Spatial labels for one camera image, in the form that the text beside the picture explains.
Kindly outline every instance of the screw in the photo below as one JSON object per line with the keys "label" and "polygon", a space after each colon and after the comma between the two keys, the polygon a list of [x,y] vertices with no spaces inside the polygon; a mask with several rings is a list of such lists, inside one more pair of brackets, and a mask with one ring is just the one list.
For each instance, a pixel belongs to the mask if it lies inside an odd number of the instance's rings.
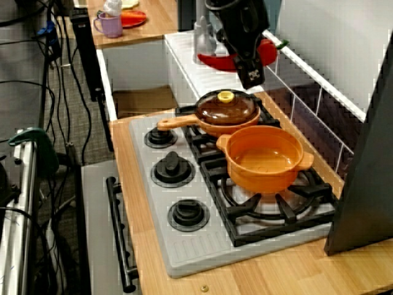
{"label": "screw", "polygon": [[202,288],[201,288],[201,291],[204,292],[204,293],[208,292],[209,291],[209,286],[208,285],[203,285]]}

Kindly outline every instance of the oven door handle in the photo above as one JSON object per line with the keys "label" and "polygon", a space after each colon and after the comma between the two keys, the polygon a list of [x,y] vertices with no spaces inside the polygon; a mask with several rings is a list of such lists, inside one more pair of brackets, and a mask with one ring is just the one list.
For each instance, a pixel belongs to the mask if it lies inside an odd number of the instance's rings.
{"label": "oven door handle", "polygon": [[120,220],[119,200],[116,194],[122,192],[120,185],[115,184],[116,179],[109,177],[106,180],[106,187],[108,189],[109,204],[111,206],[112,225],[115,234],[115,242],[117,249],[117,259],[119,260],[120,274],[122,276],[123,291],[124,293],[132,293],[136,290],[132,280],[139,278],[138,270],[136,267],[128,265],[128,257],[130,253],[125,248],[125,239],[123,235],[124,225]]}

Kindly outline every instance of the pan lid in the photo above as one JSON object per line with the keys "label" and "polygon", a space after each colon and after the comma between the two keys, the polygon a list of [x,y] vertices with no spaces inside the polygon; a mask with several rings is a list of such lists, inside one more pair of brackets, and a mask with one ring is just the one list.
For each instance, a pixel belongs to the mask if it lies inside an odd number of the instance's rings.
{"label": "pan lid", "polygon": [[206,94],[196,103],[195,115],[211,125],[239,125],[250,121],[258,106],[250,95],[237,90]]}

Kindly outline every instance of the brown pan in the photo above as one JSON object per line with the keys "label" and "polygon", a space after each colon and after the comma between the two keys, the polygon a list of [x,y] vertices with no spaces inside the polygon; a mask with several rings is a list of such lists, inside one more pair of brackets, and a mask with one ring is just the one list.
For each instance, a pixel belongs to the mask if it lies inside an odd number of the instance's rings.
{"label": "brown pan", "polygon": [[237,90],[210,92],[195,106],[195,114],[163,119],[158,122],[157,128],[167,131],[187,125],[198,125],[207,134],[219,137],[257,125],[260,116],[260,108],[251,96]]}

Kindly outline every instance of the yellow knob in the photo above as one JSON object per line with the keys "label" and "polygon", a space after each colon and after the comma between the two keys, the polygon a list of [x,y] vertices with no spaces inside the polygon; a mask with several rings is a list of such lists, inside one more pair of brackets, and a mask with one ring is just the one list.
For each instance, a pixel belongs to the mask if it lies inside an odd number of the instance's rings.
{"label": "yellow knob", "polygon": [[230,103],[235,95],[231,91],[221,91],[217,97],[222,103]]}

